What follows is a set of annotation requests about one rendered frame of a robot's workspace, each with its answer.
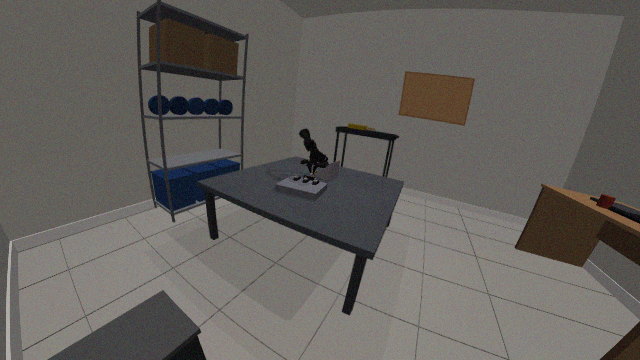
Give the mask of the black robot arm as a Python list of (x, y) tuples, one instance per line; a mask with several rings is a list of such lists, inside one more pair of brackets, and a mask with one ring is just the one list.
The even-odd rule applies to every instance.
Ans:
[(310, 151), (310, 155), (312, 157), (314, 157), (314, 158), (318, 156), (317, 157), (317, 162), (318, 163), (319, 162), (325, 163), (325, 167), (327, 167), (329, 165), (329, 163), (328, 163), (329, 159), (327, 158), (327, 156), (325, 154), (323, 154), (322, 152), (320, 152), (318, 150), (318, 148), (316, 147), (315, 141), (310, 138), (310, 134), (309, 134), (308, 129), (307, 128), (306, 129), (302, 129), (299, 132), (299, 136), (304, 139), (304, 141), (303, 141), (304, 142), (304, 146), (305, 146), (306, 149), (308, 148), (307, 151)]

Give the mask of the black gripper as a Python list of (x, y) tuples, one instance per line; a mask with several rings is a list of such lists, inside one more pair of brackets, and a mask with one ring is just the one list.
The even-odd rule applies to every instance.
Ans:
[(322, 163), (322, 162), (317, 163), (317, 157), (318, 157), (318, 156), (314, 158), (314, 157), (312, 157), (312, 156), (310, 155), (309, 157), (310, 157), (310, 161), (303, 159), (303, 160), (301, 160), (301, 164), (305, 164), (305, 163), (307, 163), (307, 165), (306, 165), (306, 166), (308, 167), (310, 174), (311, 174), (311, 170), (312, 170), (312, 165), (315, 165), (315, 166), (313, 167), (313, 174), (315, 173), (315, 170), (316, 170), (318, 167), (320, 167), (320, 168), (324, 168), (324, 167), (325, 167), (325, 163)]

